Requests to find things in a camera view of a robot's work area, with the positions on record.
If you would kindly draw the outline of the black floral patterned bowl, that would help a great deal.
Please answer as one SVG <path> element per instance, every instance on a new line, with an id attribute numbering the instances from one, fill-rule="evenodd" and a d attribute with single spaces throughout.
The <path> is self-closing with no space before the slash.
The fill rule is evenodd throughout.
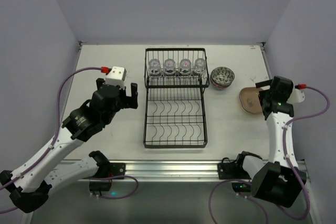
<path id="1" fill-rule="evenodd" d="M 211 77 L 217 84 L 227 85 L 234 81 L 235 74 L 230 68 L 216 67 L 212 70 Z"/>

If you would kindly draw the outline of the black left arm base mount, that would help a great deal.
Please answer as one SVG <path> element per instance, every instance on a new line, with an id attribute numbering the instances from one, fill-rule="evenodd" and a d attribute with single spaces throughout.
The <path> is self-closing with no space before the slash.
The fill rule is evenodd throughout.
<path id="1" fill-rule="evenodd" d="M 89 179 L 89 191 L 93 194 L 102 195 L 108 192 L 112 187 L 112 180 L 102 180 L 102 178 L 120 176 L 125 174 L 125 163 L 110 163 L 99 168 L 94 175 L 89 175 L 85 179 Z"/>

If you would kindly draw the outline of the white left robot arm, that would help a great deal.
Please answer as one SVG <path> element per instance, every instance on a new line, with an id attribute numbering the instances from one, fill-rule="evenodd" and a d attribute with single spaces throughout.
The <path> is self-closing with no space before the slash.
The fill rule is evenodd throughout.
<path id="1" fill-rule="evenodd" d="M 40 208 L 57 190 L 78 180 L 113 180 L 109 160 L 92 151 L 82 160 L 66 167 L 57 165 L 72 151 L 110 124 L 122 109 L 137 109 L 138 85 L 131 84 L 131 96 L 125 88 L 113 86 L 101 78 L 91 99 L 73 110 L 52 139 L 21 167 L 1 172 L 1 184 L 9 191 L 14 209 L 30 213 Z"/>

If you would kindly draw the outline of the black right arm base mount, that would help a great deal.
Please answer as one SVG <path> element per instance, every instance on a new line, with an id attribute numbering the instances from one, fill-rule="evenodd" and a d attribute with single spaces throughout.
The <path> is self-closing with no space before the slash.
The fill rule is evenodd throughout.
<path id="1" fill-rule="evenodd" d="M 228 157 L 222 158 L 222 160 L 217 164 L 218 178 L 220 180 L 245 179 L 250 182 L 250 177 L 247 172 L 243 170 L 242 163 L 242 154 L 238 154 L 235 160 L 230 160 Z M 244 184 L 243 182 L 233 182 L 232 189 L 236 193 L 249 193 L 250 185 Z"/>

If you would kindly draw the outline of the brown textured bowl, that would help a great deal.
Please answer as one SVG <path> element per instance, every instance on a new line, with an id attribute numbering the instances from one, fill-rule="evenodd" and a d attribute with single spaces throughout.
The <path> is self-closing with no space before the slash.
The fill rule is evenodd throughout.
<path id="1" fill-rule="evenodd" d="M 239 92 L 241 107 L 249 114 L 261 114 L 262 108 L 259 101 L 259 93 L 262 88 L 246 87 Z"/>

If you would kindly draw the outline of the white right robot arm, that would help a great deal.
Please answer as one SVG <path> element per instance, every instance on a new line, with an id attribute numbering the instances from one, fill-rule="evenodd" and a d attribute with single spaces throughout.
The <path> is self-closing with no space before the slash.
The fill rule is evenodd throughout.
<path id="1" fill-rule="evenodd" d="M 269 159 L 242 152 L 238 165 L 251 178 L 251 195 L 289 208 L 302 191 L 307 176 L 300 171 L 292 141 L 293 105 L 288 101 L 294 89 L 291 80 L 275 76 L 259 82 L 258 98 L 269 132 Z"/>

